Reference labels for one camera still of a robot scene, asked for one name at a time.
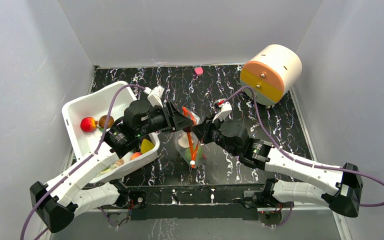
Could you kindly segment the green toy custard apple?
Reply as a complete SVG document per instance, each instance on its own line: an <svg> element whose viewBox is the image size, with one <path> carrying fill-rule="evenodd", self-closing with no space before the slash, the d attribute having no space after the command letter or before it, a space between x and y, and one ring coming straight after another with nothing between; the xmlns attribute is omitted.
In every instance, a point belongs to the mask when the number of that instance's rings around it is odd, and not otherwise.
<svg viewBox="0 0 384 240"><path fill-rule="evenodd" d="M184 152L181 154L183 159L190 162L192 160L192 153L189 148L185 149ZM198 147L197 153L195 155L195 161L201 161L203 159L203 152L202 148Z"/></svg>

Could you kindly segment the white toy garlic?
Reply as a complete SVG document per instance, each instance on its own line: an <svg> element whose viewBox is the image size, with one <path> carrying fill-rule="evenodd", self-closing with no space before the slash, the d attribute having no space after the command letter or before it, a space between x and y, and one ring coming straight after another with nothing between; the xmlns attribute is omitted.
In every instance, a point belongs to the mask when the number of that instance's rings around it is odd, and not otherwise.
<svg viewBox="0 0 384 240"><path fill-rule="evenodd" d="M178 145L181 147L181 148L189 148L190 147L190 144L189 144L189 139L188 139L188 136L187 135L183 135L183 136L180 136L177 140L177 143Z"/></svg>

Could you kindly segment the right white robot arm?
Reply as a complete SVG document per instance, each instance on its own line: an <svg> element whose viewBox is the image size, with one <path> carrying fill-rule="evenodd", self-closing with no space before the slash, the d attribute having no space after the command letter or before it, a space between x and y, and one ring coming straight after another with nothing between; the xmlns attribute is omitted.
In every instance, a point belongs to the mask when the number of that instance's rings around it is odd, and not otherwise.
<svg viewBox="0 0 384 240"><path fill-rule="evenodd" d="M342 167L319 164L296 157L291 160L272 143L249 136L236 120L205 120L191 127L202 144L215 143L245 166L288 175L298 182L269 178L260 192L246 192L243 204L275 207L288 202L312 203L328 207L349 218L359 215L363 181L346 163Z"/></svg>

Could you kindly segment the clear zip bag orange zipper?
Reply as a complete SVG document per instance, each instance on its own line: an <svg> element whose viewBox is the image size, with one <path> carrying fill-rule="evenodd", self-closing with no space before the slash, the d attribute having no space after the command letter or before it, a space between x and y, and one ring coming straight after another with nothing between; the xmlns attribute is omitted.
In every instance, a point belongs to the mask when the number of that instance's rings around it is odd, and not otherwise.
<svg viewBox="0 0 384 240"><path fill-rule="evenodd" d="M189 140L189 148L182 148L178 145L178 139L179 137L187 135L188 140ZM190 149L191 155L192 155L192 160L191 161L186 161L183 157L183 160L193 169L196 169L197 167L203 165L207 161L207 149L206 146L201 144L195 134L193 132L187 133L182 130L177 131L174 133L174 144L175 144L175 149L177 152L180 154L182 157L182 153L185 151L185 149ZM202 149L202 160L200 161L195 161L195 157L198 151L198 147L201 147Z"/></svg>

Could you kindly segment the dark red toy date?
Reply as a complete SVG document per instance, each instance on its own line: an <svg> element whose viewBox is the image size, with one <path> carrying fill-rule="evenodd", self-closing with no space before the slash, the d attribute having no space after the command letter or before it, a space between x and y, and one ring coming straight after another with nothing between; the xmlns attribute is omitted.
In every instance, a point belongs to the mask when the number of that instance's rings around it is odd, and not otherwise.
<svg viewBox="0 0 384 240"><path fill-rule="evenodd" d="M186 133L192 133L193 129L194 129L193 126L188 126L188 127L184 128L183 131L186 132Z"/></svg>

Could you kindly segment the red yellow toy pomegranate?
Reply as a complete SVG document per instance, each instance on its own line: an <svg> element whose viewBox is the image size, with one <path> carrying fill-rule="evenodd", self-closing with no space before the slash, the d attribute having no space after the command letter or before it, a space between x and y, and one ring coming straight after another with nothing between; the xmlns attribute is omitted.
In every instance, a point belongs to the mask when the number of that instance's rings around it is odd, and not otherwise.
<svg viewBox="0 0 384 240"><path fill-rule="evenodd" d="M85 133L92 133L97 129L98 123L93 117L85 117L80 122L80 129Z"/></svg>

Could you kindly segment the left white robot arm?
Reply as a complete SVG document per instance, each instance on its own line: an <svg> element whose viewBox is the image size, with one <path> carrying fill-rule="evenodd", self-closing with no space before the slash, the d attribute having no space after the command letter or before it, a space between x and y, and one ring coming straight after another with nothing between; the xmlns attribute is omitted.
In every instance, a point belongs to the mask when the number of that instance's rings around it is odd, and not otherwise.
<svg viewBox="0 0 384 240"><path fill-rule="evenodd" d="M189 130L194 122L179 112L171 102L152 106L146 100L134 100L103 133L99 150L89 153L58 177L30 187L33 209L52 233L66 228L75 217L104 205L124 208L129 190L118 180L84 190L98 173L127 153L139 148L140 139L154 132Z"/></svg>

